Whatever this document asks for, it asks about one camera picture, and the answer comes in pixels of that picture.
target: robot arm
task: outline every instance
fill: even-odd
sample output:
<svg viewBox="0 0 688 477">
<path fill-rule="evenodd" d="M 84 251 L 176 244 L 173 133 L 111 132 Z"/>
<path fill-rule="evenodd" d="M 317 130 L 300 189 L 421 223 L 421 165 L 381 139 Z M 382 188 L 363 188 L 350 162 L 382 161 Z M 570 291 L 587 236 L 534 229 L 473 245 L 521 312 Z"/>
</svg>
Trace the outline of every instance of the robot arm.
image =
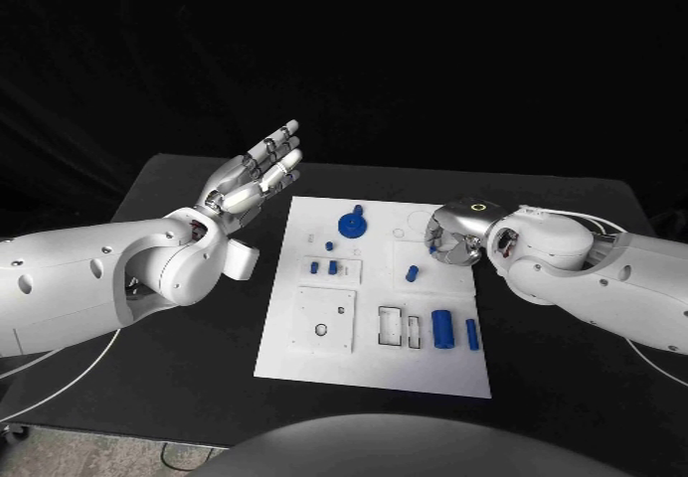
<svg viewBox="0 0 688 477">
<path fill-rule="evenodd" d="M 0 356 L 50 351 L 196 303 L 258 250 L 228 236 L 299 178 L 297 121 L 218 169 L 193 208 L 163 219 L 0 242 Z"/>
<path fill-rule="evenodd" d="M 594 234 L 547 210 L 524 206 L 509 214 L 466 198 L 436 211 L 425 244 L 453 264 L 473 264 L 485 250 L 525 300 L 558 305 L 629 340 L 688 354 L 684 243 L 626 232 Z"/>
</svg>

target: white cable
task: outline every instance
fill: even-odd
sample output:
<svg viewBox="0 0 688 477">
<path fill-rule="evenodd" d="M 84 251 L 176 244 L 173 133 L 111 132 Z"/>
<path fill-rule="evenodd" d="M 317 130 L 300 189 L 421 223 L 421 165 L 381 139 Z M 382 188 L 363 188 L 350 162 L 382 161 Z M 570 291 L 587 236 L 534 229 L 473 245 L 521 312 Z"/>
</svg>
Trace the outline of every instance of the white cable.
<svg viewBox="0 0 688 477">
<path fill-rule="evenodd" d="M 575 212 L 564 212 L 564 211 L 554 211 L 551 209 L 541 209 L 542 212 L 550 212 L 551 214 L 561 214 L 564 216 L 574 216 L 574 217 L 581 217 L 583 219 L 587 219 L 588 221 L 591 221 L 599 229 L 601 230 L 601 233 L 606 234 L 606 231 L 604 231 L 604 227 L 596 222 L 596 221 L 600 221 L 600 222 L 604 222 L 606 224 L 609 224 L 610 226 L 613 226 L 620 232 L 626 232 L 626 230 L 617 225 L 614 224 L 613 222 L 610 221 L 606 221 L 604 219 L 600 219 L 599 217 L 596 216 L 588 216 L 587 214 L 578 214 Z M 648 365 L 666 377 L 666 378 L 671 378 L 678 384 L 684 385 L 687 388 L 688 388 L 688 383 L 685 381 L 681 381 L 675 376 L 669 375 L 669 373 L 666 373 L 650 361 L 649 361 L 649 358 L 642 354 L 640 350 L 638 349 L 638 347 L 635 346 L 633 342 L 625 338 L 627 344 L 630 345 L 630 348 L 633 349 L 635 353 L 638 354 L 638 356 L 645 360 L 645 363 L 648 363 Z"/>
<path fill-rule="evenodd" d="M 79 379 L 87 375 L 89 370 L 94 368 L 94 366 L 98 364 L 98 361 L 102 359 L 105 353 L 108 352 L 108 349 L 111 348 L 113 343 L 115 342 L 117 336 L 118 336 L 118 331 L 114 332 L 114 336 L 111 341 L 108 342 L 108 345 L 105 346 L 105 349 L 101 352 L 101 355 L 97 357 L 97 360 L 91 363 L 91 365 L 87 367 L 87 370 L 75 377 L 72 382 L 55 393 L 52 393 L 43 400 L 39 400 L 32 406 L 29 406 L 26 409 L 20 410 L 19 412 L 14 412 L 13 414 L 7 415 L 6 417 L 0 418 L 0 422 L 6 422 L 10 420 L 13 417 L 16 417 L 19 414 L 23 414 L 25 412 L 29 412 L 32 409 L 35 409 L 40 404 L 45 404 L 52 398 L 55 398 L 58 395 L 61 395 L 79 381 Z"/>
<path fill-rule="evenodd" d="M 688 388 L 688 383 L 685 381 L 681 381 L 675 376 L 671 376 L 648 359 L 648 357 L 640 353 L 640 350 L 635 347 L 633 342 L 626 338 L 627 344 L 630 345 L 630 348 L 635 350 L 640 358 L 646 361 L 648 365 L 663 375 L 666 378 L 671 378 L 676 383 L 684 385 Z"/>
<path fill-rule="evenodd" d="M 46 360 L 48 358 L 50 358 L 59 351 L 62 351 L 63 348 L 61 348 L 59 350 L 53 350 L 50 353 L 45 354 L 40 358 L 38 358 L 36 360 L 30 361 L 26 365 L 20 366 L 19 368 L 14 368 L 12 371 L 9 371 L 7 373 L 4 373 L 3 375 L 0 375 L 0 380 L 3 380 L 4 378 L 7 378 L 9 376 L 12 376 L 14 373 L 19 373 L 20 371 L 25 371 L 27 368 L 30 368 L 33 365 L 36 365 L 38 363 L 40 363 L 43 360 Z"/>
</svg>

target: blue object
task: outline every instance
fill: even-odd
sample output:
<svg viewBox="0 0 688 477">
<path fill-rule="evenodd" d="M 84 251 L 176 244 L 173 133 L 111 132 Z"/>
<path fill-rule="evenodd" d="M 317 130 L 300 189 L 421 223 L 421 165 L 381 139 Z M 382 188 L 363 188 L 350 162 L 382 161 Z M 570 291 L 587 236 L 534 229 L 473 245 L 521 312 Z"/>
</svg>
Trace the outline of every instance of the blue object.
<svg viewBox="0 0 688 477">
<path fill-rule="evenodd" d="M 355 206 L 353 212 L 345 214 L 339 223 L 340 234 L 348 239 L 358 239 L 368 229 L 365 218 L 362 217 L 362 206 Z"/>
<path fill-rule="evenodd" d="M 447 310 L 433 311 L 434 347 L 449 350 L 454 347 L 454 329 L 451 327 L 451 313 Z"/>
<path fill-rule="evenodd" d="M 477 351 L 480 349 L 480 343 L 477 341 L 476 320 L 473 318 L 466 320 L 466 329 L 469 331 L 469 347 L 473 351 Z"/>
<path fill-rule="evenodd" d="M 408 267 L 408 273 L 405 274 L 405 281 L 415 281 L 415 276 L 418 275 L 418 267 L 411 265 Z"/>
</svg>

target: black table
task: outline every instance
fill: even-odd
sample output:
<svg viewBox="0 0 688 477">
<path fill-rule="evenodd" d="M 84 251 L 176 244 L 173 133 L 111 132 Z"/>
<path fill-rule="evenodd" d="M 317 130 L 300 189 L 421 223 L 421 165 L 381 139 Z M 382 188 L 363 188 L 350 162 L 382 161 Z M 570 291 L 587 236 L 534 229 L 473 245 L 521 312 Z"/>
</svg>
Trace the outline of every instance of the black table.
<svg viewBox="0 0 688 477">
<path fill-rule="evenodd" d="M 224 160 L 159 155 L 114 216 L 157 218 L 193 204 Z M 443 204 L 459 194 L 594 214 L 652 230 L 616 181 L 303 164 L 301 180 L 237 235 L 261 250 L 254 277 L 222 277 L 193 306 L 121 330 L 82 381 L 17 422 L 229 446 L 294 422 L 395 412 L 479 422 L 526 434 L 636 475 L 688 473 L 688 390 L 661 376 L 614 335 L 511 292 L 486 259 L 475 266 L 492 399 L 254 378 L 291 196 Z M 1 415 L 32 404 L 88 366 L 111 336 L 71 347 L 16 380 Z M 666 367 L 687 358 L 649 351 Z"/>
</svg>

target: cable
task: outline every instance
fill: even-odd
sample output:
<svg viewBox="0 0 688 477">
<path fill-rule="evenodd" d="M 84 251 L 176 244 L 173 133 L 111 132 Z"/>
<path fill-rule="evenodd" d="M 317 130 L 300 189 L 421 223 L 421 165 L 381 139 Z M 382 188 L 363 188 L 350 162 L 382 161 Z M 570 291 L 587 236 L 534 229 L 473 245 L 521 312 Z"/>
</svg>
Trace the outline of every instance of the cable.
<svg viewBox="0 0 688 477">
<path fill-rule="evenodd" d="M 596 216 L 588 216 L 587 214 L 578 214 L 575 212 L 564 212 L 564 211 L 554 211 L 551 209 L 541 209 L 542 212 L 550 212 L 551 214 L 561 214 L 563 216 L 574 216 L 574 217 L 581 217 L 583 219 L 587 219 L 588 221 L 591 221 L 599 229 L 601 230 L 601 233 L 606 234 L 606 231 L 604 231 L 604 227 L 596 222 L 596 221 L 600 221 L 606 224 L 609 224 L 610 226 L 613 226 L 620 232 L 626 232 L 626 229 L 623 229 L 617 224 L 614 224 L 613 222 L 610 221 L 606 221 L 604 219 L 600 219 L 599 217 Z M 663 375 L 666 376 L 666 378 L 672 379 L 678 384 L 684 385 L 687 388 L 688 388 L 688 383 L 682 380 L 679 380 L 674 375 L 671 375 L 669 373 L 666 373 L 653 363 L 652 361 L 649 360 L 649 358 L 642 354 L 640 350 L 638 349 L 638 347 L 635 346 L 633 342 L 625 338 L 630 348 L 633 349 L 635 353 L 638 354 L 638 356 L 643 359 L 645 363 L 648 363 L 648 365 Z"/>
<path fill-rule="evenodd" d="M 35 409 L 39 405 L 45 404 L 52 398 L 59 396 L 79 381 L 79 379 L 87 375 L 89 370 L 94 368 L 94 366 L 98 364 L 98 361 L 102 359 L 105 353 L 108 352 L 108 349 L 113 346 L 113 343 L 115 342 L 117 336 L 118 336 L 120 330 L 114 332 L 114 336 L 111 341 L 108 342 L 108 345 L 105 346 L 105 349 L 102 350 L 100 356 L 97 357 L 97 360 L 91 363 L 91 365 L 87 367 L 85 371 L 72 379 L 72 382 L 55 393 L 52 393 L 43 400 L 39 400 L 32 406 L 29 406 L 26 409 L 20 410 L 19 412 L 14 412 L 13 414 L 7 415 L 6 417 L 0 418 L 0 422 L 6 422 L 10 420 L 13 417 L 16 417 L 19 414 L 23 414 L 25 412 L 29 412 L 32 409 Z"/>
<path fill-rule="evenodd" d="M 19 373 L 20 371 L 25 371 L 27 368 L 30 368 L 33 365 L 36 365 L 38 363 L 40 363 L 43 360 L 46 360 L 48 358 L 50 358 L 58 352 L 61 352 L 63 350 L 63 348 L 61 348 L 59 350 L 53 350 L 50 353 L 45 354 L 40 358 L 38 358 L 36 360 L 30 361 L 26 365 L 22 365 L 19 368 L 14 368 L 12 371 L 9 371 L 7 373 L 4 373 L 3 375 L 0 375 L 0 380 L 3 380 L 4 378 L 7 378 L 9 376 L 12 376 L 14 373 Z"/>
<path fill-rule="evenodd" d="M 211 448 L 211 451 L 208 452 L 208 455 L 205 457 L 205 460 L 203 460 L 203 464 L 200 464 L 196 468 L 193 469 L 182 469 L 180 467 L 175 467 L 170 463 L 167 463 L 167 461 L 164 460 L 164 450 L 167 448 L 167 444 L 169 442 L 164 442 L 162 444 L 162 449 L 160 449 L 160 462 L 162 462 L 162 465 L 164 467 L 167 467 L 167 469 L 172 469 L 172 470 L 177 470 L 179 472 L 193 472 L 198 467 L 200 467 L 200 465 L 203 465 L 209 460 L 211 460 L 211 456 L 212 456 L 212 452 L 215 450 L 215 447 Z"/>
</svg>

